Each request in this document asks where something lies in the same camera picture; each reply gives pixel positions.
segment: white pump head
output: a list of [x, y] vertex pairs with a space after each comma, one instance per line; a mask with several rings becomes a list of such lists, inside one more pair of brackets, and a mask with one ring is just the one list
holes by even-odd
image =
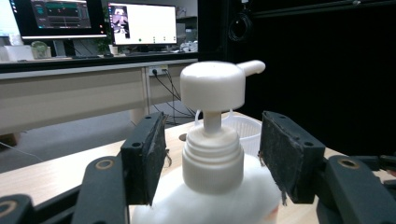
[[181, 72], [181, 101], [192, 109], [226, 111], [245, 103], [246, 76], [261, 73], [260, 61], [233, 64], [201, 62], [187, 66]]

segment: pump bottle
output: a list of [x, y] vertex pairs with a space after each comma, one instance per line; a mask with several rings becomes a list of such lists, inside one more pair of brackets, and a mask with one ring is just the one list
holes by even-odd
[[132, 223], [276, 223], [281, 194], [271, 173], [244, 154], [236, 130], [221, 125], [222, 111], [245, 102], [246, 76], [264, 68], [250, 61], [183, 69], [181, 101], [203, 111], [204, 122], [188, 131], [182, 166], [160, 179], [153, 205], [137, 206]]

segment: wooden table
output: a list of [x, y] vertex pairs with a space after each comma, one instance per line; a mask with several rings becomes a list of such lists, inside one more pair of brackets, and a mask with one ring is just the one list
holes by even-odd
[[[181, 165], [181, 151], [184, 142], [179, 137], [186, 133], [193, 122], [165, 130], [166, 145], [170, 149], [172, 166], [163, 168], [163, 175]], [[34, 204], [61, 194], [79, 185], [84, 176], [86, 166], [93, 160], [104, 156], [116, 156], [123, 141], [103, 147], [82, 151], [56, 160], [41, 162], [18, 170], [0, 174], [0, 197], [23, 193], [32, 197]], [[339, 154], [326, 149], [326, 157]], [[382, 179], [394, 178], [386, 172], [377, 172]], [[316, 203], [280, 205], [277, 223], [318, 223]]]

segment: pump nozzle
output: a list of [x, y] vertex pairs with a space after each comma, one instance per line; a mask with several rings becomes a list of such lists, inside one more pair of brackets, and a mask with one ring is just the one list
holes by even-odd
[[245, 63], [238, 63], [236, 66], [244, 70], [246, 77], [253, 74], [259, 74], [265, 69], [265, 63], [259, 60], [253, 60]]

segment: cup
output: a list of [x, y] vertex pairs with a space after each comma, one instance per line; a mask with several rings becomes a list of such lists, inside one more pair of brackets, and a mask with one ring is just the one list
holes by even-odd
[[108, 45], [108, 48], [110, 49], [110, 53], [116, 55], [119, 54], [119, 47], [114, 47], [112, 45]]

